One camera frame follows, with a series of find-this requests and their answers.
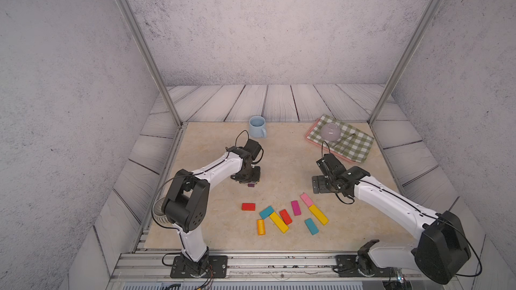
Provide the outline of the magenta block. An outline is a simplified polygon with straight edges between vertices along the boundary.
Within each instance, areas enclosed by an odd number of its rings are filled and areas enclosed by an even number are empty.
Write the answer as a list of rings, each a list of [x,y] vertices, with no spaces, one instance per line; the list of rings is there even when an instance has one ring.
[[[292,207],[292,210],[293,210],[293,213],[295,216],[302,215],[301,208],[300,208],[298,201],[296,201],[296,200],[291,201],[291,207]]]

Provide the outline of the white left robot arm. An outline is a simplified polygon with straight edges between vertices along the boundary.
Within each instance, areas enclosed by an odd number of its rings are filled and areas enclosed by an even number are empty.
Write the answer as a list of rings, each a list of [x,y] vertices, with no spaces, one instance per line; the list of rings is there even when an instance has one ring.
[[[165,229],[175,230],[181,242],[181,255],[192,263],[208,260],[209,248],[202,236],[201,223],[206,217],[212,189],[225,179],[240,184],[259,182],[263,158],[260,145],[231,146],[214,162],[194,171],[181,169],[171,180],[161,211],[169,223]]]

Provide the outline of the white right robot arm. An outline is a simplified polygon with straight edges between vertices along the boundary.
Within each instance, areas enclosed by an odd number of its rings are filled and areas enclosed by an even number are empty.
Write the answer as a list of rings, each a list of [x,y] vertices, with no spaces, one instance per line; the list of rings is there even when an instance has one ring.
[[[370,240],[358,251],[354,270],[373,277],[386,269],[410,269],[445,285],[474,255],[462,223],[450,211],[424,208],[388,188],[364,169],[346,169],[330,153],[317,161],[321,170],[312,178],[314,193],[333,193],[351,202],[360,200],[402,226],[415,240],[394,244]]]

